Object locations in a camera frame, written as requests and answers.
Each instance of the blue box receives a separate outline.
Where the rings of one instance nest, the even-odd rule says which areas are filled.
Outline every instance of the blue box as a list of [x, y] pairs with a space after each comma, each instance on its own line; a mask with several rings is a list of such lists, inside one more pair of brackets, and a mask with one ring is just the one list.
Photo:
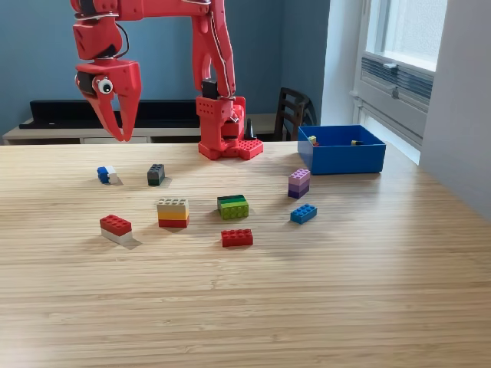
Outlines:
[[[317, 137], [319, 146], [308, 141], [310, 136]], [[352, 146], [353, 140], [363, 145]], [[385, 149], [385, 143], [361, 125], [298, 128], [298, 153], [313, 175], [381, 172]]]

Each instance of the yellow lego brick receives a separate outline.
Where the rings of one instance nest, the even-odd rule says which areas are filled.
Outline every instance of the yellow lego brick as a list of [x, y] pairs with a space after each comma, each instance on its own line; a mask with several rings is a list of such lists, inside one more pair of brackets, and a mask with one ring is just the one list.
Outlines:
[[159, 220], [187, 220], [189, 217], [189, 209], [185, 212], [161, 212], [158, 213]]

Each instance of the purple lego brick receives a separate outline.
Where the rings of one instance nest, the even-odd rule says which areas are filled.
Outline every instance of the purple lego brick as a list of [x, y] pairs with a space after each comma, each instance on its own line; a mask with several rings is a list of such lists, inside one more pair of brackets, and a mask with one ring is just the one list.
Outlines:
[[307, 194], [309, 190], [310, 190], [310, 186], [308, 186], [307, 188], [305, 188], [301, 192], [292, 192], [292, 191], [289, 190], [288, 191], [288, 197], [295, 198], [295, 199], [300, 199], [305, 194]]
[[307, 180], [300, 186], [295, 186], [293, 184], [288, 184], [288, 190], [289, 192], [297, 192], [300, 193], [302, 190], [310, 186], [310, 180]]
[[290, 175], [288, 178], [288, 184], [293, 184], [294, 186], [301, 186], [304, 182], [310, 180], [310, 171], [306, 169], [298, 169]]

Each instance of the red robotic arm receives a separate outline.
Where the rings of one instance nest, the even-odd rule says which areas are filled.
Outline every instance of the red robotic arm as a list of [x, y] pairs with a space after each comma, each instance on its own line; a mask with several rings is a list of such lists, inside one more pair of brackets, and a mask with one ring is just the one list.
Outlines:
[[[71, 0], [77, 12], [74, 36], [81, 59], [94, 60], [77, 66], [76, 83], [101, 120], [119, 141], [131, 138], [140, 102], [140, 68], [122, 61], [120, 26], [116, 21], [148, 17], [190, 16], [193, 24], [193, 71], [201, 120], [199, 151], [210, 159], [221, 156], [251, 158], [262, 152], [258, 140], [243, 142], [246, 102], [235, 97], [233, 53], [226, 27], [224, 0]], [[210, 67], [217, 82], [209, 81]], [[111, 101], [120, 101], [122, 131]]]

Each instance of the white wall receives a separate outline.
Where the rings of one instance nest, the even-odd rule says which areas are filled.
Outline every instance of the white wall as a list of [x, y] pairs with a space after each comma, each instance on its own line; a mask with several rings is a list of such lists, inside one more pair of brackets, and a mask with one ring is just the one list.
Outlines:
[[449, 0], [420, 164], [491, 219], [489, 15], [489, 0]]
[[325, 55], [322, 125], [351, 124], [363, 0], [331, 0]]

